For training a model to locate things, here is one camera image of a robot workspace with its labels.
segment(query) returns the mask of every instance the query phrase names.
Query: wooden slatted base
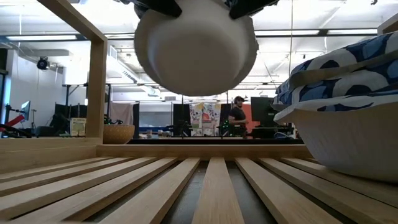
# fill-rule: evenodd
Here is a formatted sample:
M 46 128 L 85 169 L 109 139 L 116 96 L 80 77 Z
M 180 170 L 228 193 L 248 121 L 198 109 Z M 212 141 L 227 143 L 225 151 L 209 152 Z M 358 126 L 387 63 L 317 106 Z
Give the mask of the wooden slatted base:
M 83 222 L 106 214 L 96 222 L 162 223 L 178 210 L 186 213 L 184 223 L 253 223 L 245 209 L 250 203 L 239 200 L 247 195 L 231 178 L 235 163 L 252 186 L 246 191 L 259 197 L 277 223 L 398 223 L 396 185 L 333 172 L 314 161 L 245 157 L 227 163 L 213 157 L 198 168 L 204 175 L 200 183 L 191 183 L 202 163 L 200 158 L 105 157 L 3 174 L 0 193 L 8 193 L 0 197 L 0 219 Z M 198 185 L 185 187 L 188 183 Z M 172 208 L 192 189 L 200 194 L 191 197 L 191 209 Z

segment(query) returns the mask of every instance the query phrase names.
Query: ceiling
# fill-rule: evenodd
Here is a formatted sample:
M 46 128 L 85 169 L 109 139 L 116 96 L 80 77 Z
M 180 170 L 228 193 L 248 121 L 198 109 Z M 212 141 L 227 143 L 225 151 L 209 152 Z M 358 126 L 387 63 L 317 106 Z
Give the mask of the ceiling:
M 256 30 L 279 29 L 354 29 L 377 28 L 398 12 L 398 1 L 378 0 L 280 0 L 277 6 L 265 8 L 254 15 Z M 134 32 L 139 19 L 133 5 L 113 0 L 84 0 L 74 4 L 85 17 L 104 33 Z M 76 32 L 34 0 L 0 0 L 0 35 L 70 34 Z M 370 37 L 286 37 L 258 38 L 259 53 L 254 67 L 234 95 L 274 95 L 274 85 L 253 83 L 283 82 L 298 64 L 326 52 Z M 139 65 L 131 40 L 112 40 L 118 58 L 143 80 L 148 77 Z M 89 42 L 31 42 L 22 43 L 29 49 L 66 49 L 74 57 L 88 58 Z M 138 87 L 119 87 L 115 91 L 142 92 Z

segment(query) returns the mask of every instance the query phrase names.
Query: wall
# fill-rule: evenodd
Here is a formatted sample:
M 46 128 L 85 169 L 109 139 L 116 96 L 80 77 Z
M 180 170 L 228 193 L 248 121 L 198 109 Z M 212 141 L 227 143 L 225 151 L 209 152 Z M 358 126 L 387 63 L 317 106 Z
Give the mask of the wall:
M 54 71 L 41 71 L 36 63 L 19 57 L 15 50 L 9 50 L 7 56 L 6 99 L 14 109 L 20 109 L 21 104 L 31 101 L 30 109 L 35 109 L 36 126 L 45 126 L 52 119 L 55 103 L 64 104 L 66 88 L 62 87 L 63 74 Z M 18 113 L 10 112 L 9 119 L 14 119 Z M 28 122 L 23 126 L 29 128 L 33 122 L 33 113 L 30 112 Z

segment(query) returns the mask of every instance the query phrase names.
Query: woven basket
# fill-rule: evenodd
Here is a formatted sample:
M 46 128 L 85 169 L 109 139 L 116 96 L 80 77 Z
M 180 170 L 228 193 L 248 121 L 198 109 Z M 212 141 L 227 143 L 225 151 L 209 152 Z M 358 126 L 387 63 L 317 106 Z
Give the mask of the woven basket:
M 104 125 L 104 144 L 126 144 L 135 131 L 134 125 L 105 124 Z

